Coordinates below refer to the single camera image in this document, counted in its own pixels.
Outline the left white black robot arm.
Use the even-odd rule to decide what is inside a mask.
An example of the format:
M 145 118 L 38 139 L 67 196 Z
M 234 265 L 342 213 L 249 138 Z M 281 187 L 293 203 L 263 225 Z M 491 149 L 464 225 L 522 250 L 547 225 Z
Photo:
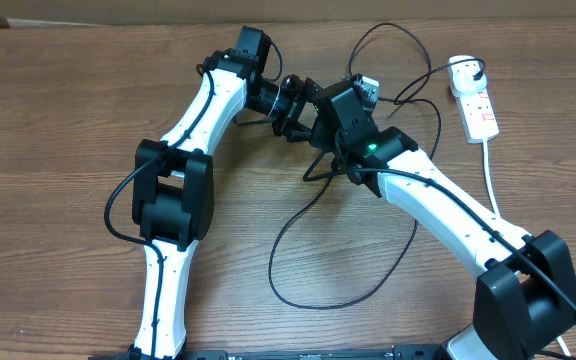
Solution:
M 184 115 L 160 140 L 141 141 L 133 171 L 107 200 L 106 228 L 146 256 L 141 325 L 124 359 L 178 359 L 183 352 L 191 262 L 214 214 L 213 155 L 233 119 L 250 109 L 268 116 L 281 136 L 309 136 L 297 119 L 320 88 L 295 75 L 264 78 L 274 47 L 263 31 L 243 27 L 235 47 L 199 64 L 202 83 Z

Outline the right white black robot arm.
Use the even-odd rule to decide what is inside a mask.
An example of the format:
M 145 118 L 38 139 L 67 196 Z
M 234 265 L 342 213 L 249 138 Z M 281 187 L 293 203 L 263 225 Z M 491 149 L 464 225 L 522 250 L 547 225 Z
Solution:
M 576 273 L 566 242 L 488 210 L 400 129 L 378 129 L 373 95 L 351 80 L 318 91 L 314 138 L 334 153 L 338 175 L 411 215 L 474 280 L 472 321 L 435 358 L 557 358 L 548 345 L 576 326 Z

